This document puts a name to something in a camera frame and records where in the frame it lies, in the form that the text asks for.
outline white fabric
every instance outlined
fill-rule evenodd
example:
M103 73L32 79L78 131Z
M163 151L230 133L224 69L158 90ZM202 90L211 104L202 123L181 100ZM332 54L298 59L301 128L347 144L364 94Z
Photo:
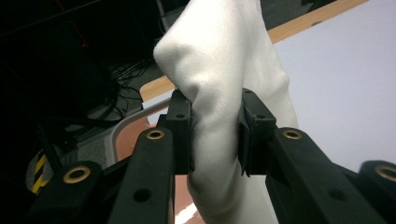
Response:
M195 171L189 191L206 223L276 223L264 177L241 176L237 115L255 91L279 127L297 127L289 77L265 30L259 0L191 0L154 50L192 102Z

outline yellow and black striped tape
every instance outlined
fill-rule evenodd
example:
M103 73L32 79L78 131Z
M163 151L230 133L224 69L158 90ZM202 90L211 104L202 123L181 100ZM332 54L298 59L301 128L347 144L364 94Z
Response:
M46 155L43 150L40 150L37 154L37 164L35 165L35 182L33 184L33 193L38 193L41 188L46 186L48 181L43 180L44 163L46 161Z

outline black plastic part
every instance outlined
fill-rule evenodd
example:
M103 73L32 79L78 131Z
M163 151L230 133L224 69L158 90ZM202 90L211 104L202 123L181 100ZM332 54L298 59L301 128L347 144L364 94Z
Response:
M106 194L102 198L98 209L95 211L95 216L92 217L89 223L107 224L130 158L131 156L122 161L118 161L103 171L105 175Z
M338 164L334 164L338 170L343 173L343 175L346 177L346 179L355 187L358 188L358 183L357 183L357 178L358 178L358 174L348 170L347 168L340 166Z
M173 135L165 128L143 131L108 223L174 223L174 198Z
M166 115L165 114L161 114L160 117L158 118L158 122L157 122L157 127L158 128L166 128Z
M266 186L279 223L386 223L304 132L275 132Z
M88 176L78 181L84 174ZM67 183L64 180L66 176L78 182ZM104 194L104 175L98 163L78 161L66 165L38 193L26 223L89 223Z
M265 175L270 152L265 142L274 133L276 118L256 93L243 89L238 123L238 160L242 174Z
M357 182L367 202L388 223L396 223L396 165L367 161L361 166Z
M191 157L191 103L179 90L172 93L166 115L166 128L174 135L176 175L194 170Z

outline white cloth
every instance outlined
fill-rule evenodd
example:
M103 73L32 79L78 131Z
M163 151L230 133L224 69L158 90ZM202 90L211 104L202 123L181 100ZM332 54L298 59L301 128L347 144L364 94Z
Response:
M276 223L264 177L241 176L237 115L255 91L278 127L297 127L289 77L265 30L259 0L191 0L154 50L161 70L192 102L189 192L206 223Z

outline screw hole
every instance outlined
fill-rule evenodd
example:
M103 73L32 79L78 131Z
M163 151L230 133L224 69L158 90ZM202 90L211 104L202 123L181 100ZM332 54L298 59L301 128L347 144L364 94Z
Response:
M151 197L151 192L149 189L139 189L134 193L134 200L143 203L149 200Z
M163 131L160 131L160 130L154 130L147 134L147 138L151 139L151 140L160 139L160 138L163 138L164 136L165 136L165 134L163 133Z
M283 132L283 135L290 139L300 139L303 137L300 133L293 130L286 130L285 132Z
M337 201L344 202L347 200L347 196L345 195L345 193L339 189L330 189L329 195L330 195L330 197L332 197L333 199L335 199Z
M71 177L71 178L79 178L79 177L83 176L84 174L85 174L84 171L82 171L82 170L76 170L75 172L73 172L73 173L70 174L70 177Z
M375 167L375 171L387 180L396 182L396 169L393 167L380 165Z

